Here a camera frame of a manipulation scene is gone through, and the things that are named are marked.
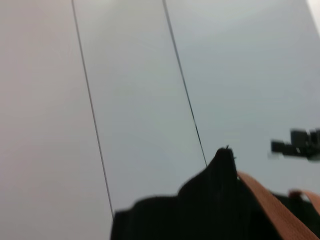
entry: white wall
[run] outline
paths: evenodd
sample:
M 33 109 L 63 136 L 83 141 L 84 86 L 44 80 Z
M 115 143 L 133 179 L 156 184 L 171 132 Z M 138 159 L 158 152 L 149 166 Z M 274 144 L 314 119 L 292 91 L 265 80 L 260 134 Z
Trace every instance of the white wall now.
M 276 192 L 320 193 L 320 163 L 269 159 L 271 139 L 320 127 L 320 38 L 304 0 L 168 0 L 207 161 L 230 144 L 239 170 Z
M 205 167 L 162 1 L 76 0 L 114 210 Z
M 0 32 L 1 239 L 108 239 L 71 2 L 1 1 Z

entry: black line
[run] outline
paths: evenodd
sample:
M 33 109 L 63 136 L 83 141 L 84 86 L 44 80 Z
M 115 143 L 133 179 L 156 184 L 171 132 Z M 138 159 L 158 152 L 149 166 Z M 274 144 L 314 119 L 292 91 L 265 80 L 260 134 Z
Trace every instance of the black line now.
M 190 110 L 191 110 L 191 114 L 192 114 L 192 118 L 193 118 L 193 123 L 194 123 L 195 130 L 196 130 L 196 134 L 198 135 L 198 139 L 199 139 L 200 147 L 201 147 L 201 150 L 202 150 L 202 155 L 203 155 L 203 158 L 204 158 L 205 165 L 208 166 L 207 165 L 207 161 L 206 161 L 206 157 L 205 157 L 205 153 L 204 153 L 204 149 L 203 149 L 202 144 L 201 144 L 200 135 L 199 135 L 198 127 L 197 127 L 197 124 L 196 124 L 194 111 L 192 110 L 192 107 L 191 107 L 189 93 L 188 93 L 188 89 L 187 89 L 187 85 L 186 85 L 186 81 L 185 81 L 185 76 L 184 76 L 184 73 L 182 71 L 182 66 L 181 66 L 180 57 L 179 57 L 179 53 L 178 53 L 178 49 L 177 49 L 177 45 L 176 45 L 174 31 L 172 29 L 172 25 L 171 25 L 171 21 L 170 21 L 170 17 L 169 17 L 167 3 L 166 3 L 166 0 L 162 0 L 162 2 L 163 2 L 166 21 L 168 23 L 171 39 L 172 39 L 172 42 L 173 42 L 174 52 L 175 52 L 175 55 L 176 55 L 176 59 L 178 61 L 178 65 L 179 65 L 179 69 L 180 69 L 180 73 L 181 73 L 181 77 L 182 77 L 182 81 L 183 81 L 186 97 L 187 97 L 188 102 L 189 102 L 189 106 L 190 106 Z
M 102 162 L 104 180 L 105 180 L 105 185 L 106 185 L 106 192 L 107 192 L 108 198 L 109 198 L 109 204 L 110 204 L 112 219 L 114 219 L 114 211 L 113 211 L 112 204 L 111 204 L 109 186 L 108 186 L 107 175 L 106 175 L 106 168 L 105 168 L 105 163 L 104 163 L 104 159 L 103 159 L 103 156 L 102 156 L 100 139 L 99 139 L 99 134 L 98 134 L 98 129 L 97 129 L 97 123 L 96 123 L 96 117 L 95 117 L 95 111 L 94 111 L 94 106 L 93 106 L 93 103 L 92 103 L 92 98 L 91 98 L 91 93 L 90 93 L 90 87 L 89 87 L 89 82 L 88 82 L 87 69 L 86 69 L 86 64 L 85 64 L 85 58 L 84 58 L 84 53 L 83 53 L 83 50 L 82 50 L 82 44 L 81 44 L 81 39 L 80 39 L 80 32 L 79 32 L 79 27 L 78 27 L 78 20 L 77 20 L 77 16 L 76 16 L 75 1 L 74 1 L 74 0 L 71 0 L 71 3 L 72 3 L 72 9 L 73 9 L 73 17 L 74 17 L 74 22 L 75 22 L 76 34 L 77 34 L 77 37 L 78 37 L 79 47 L 80 47 L 80 52 L 81 52 L 81 59 L 82 59 L 82 64 L 83 64 L 83 69 L 84 69 L 86 86 L 87 86 L 87 88 L 88 88 L 88 93 L 89 93 L 89 99 L 90 99 L 90 105 L 91 105 L 91 110 L 92 110 L 94 128 L 95 128 L 96 138 L 97 138 L 97 141 L 98 141 L 98 146 L 99 146 L 99 151 L 100 151 L 100 157 L 101 157 L 101 162 Z

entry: black fabric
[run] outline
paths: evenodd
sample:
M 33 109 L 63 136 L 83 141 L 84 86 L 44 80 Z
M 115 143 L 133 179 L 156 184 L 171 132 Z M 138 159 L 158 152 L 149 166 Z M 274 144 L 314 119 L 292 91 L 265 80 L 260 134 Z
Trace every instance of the black fabric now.
M 310 203 L 276 197 L 320 237 L 320 216 Z M 231 239 L 281 238 L 238 180 L 232 150 L 225 148 L 177 196 L 148 198 L 117 212 L 111 232 L 111 240 Z

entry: brown strap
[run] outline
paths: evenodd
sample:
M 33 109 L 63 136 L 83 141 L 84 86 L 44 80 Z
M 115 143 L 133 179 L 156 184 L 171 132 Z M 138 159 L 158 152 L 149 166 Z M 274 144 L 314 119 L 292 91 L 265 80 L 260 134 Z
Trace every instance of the brown strap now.
M 319 240 L 295 215 L 253 177 L 237 172 L 284 240 Z
M 320 215 L 320 196 L 319 195 L 308 190 L 293 189 L 289 191 L 290 198 L 300 197 L 302 194 L 307 196 L 307 198 L 310 200 L 311 204 L 313 205 L 314 209 Z

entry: black object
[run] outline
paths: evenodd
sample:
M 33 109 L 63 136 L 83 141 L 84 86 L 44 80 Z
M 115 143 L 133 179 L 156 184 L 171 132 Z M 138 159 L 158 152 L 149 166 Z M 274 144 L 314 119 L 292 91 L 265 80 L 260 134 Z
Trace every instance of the black object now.
M 307 158 L 310 161 L 320 161 L 320 130 L 312 130 L 307 133 L 305 130 L 293 129 L 290 131 L 291 143 L 283 141 L 271 141 L 271 152 Z
M 320 216 L 309 202 L 276 197 L 320 237 Z M 221 148 L 177 196 L 153 197 L 117 212 L 111 240 L 281 239 L 250 190 L 238 180 L 232 150 Z

